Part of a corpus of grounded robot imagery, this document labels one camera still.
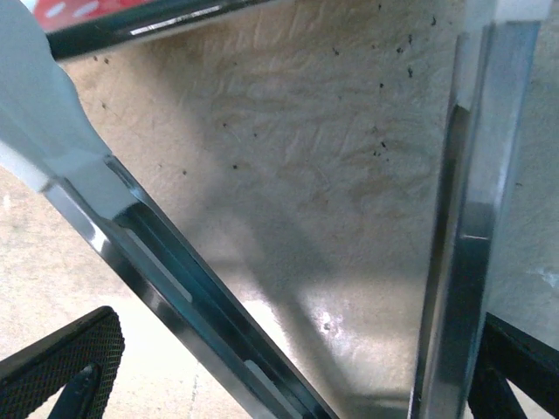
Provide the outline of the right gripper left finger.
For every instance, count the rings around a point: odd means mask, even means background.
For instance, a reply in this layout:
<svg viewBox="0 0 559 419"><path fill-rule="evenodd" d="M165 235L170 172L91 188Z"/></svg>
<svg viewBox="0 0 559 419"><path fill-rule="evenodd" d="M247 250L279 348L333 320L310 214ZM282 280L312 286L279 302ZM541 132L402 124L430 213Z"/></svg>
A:
<svg viewBox="0 0 559 419"><path fill-rule="evenodd" d="M99 137L19 1L1 4L1 164L51 203L250 416L334 416Z"/></svg>

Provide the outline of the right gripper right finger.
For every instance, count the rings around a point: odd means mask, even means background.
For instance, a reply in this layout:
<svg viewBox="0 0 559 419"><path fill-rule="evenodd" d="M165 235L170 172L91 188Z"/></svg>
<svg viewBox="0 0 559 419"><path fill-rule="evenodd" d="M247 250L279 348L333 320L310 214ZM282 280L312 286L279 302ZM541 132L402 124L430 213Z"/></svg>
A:
<svg viewBox="0 0 559 419"><path fill-rule="evenodd" d="M517 131L548 1L468 1L456 44L436 218L411 391L413 418L460 418L473 383L512 399L507 381L475 374L491 260L518 157Z"/></svg>

